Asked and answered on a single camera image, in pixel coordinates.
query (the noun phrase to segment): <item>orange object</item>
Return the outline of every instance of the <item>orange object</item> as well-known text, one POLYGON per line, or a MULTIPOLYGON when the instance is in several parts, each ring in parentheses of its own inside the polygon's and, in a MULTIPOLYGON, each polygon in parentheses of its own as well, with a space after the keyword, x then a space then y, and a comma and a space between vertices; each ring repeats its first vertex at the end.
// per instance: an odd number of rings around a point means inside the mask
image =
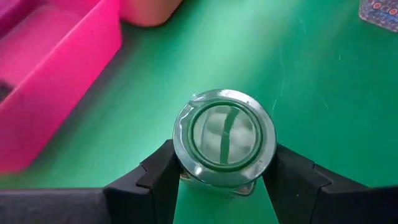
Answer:
POLYGON ((142 27, 165 23, 182 0, 121 0, 120 16, 131 24, 142 27))

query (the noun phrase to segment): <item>green table surface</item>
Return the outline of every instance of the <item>green table surface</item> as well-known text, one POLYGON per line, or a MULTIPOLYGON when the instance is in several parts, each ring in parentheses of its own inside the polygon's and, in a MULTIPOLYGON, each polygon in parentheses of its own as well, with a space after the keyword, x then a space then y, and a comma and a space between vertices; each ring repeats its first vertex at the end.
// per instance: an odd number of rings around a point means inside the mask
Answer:
MULTIPOLYGON (((239 90, 278 141, 371 187, 398 183, 398 36, 357 0, 187 1, 162 27, 123 24, 124 43, 44 153, 0 188, 101 187, 166 139, 192 97, 239 90)), ((277 223, 264 183, 228 200, 181 184, 175 223, 277 223)))

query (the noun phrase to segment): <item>pink plastic container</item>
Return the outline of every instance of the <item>pink plastic container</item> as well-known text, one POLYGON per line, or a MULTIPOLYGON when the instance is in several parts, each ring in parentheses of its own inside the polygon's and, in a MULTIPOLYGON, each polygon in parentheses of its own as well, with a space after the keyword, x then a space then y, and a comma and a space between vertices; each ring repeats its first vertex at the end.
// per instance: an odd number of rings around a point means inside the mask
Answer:
POLYGON ((0 173, 26 168, 121 46, 118 0, 0 1, 0 173))
POLYGON ((167 21, 182 0, 120 0, 120 16, 131 24, 159 26, 167 21))

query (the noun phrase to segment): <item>pink bin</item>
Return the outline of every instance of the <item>pink bin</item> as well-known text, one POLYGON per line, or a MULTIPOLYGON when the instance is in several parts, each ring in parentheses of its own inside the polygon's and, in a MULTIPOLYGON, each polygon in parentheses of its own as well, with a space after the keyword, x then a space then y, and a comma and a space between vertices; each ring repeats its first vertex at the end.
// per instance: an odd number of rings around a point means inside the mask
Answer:
POLYGON ((118 0, 0 1, 0 173, 25 169, 121 46, 118 0))

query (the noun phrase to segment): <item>glass jar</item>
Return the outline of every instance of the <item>glass jar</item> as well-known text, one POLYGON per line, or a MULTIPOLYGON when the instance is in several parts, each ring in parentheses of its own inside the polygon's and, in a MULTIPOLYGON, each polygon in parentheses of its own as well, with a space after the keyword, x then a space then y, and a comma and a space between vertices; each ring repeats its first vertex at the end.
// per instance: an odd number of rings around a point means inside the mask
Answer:
POLYGON ((177 117, 173 140, 183 181, 235 195, 253 192, 277 144, 266 111, 234 90, 211 90, 190 100, 177 117))
POLYGON ((361 19, 398 32, 398 0, 361 0, 361 19))

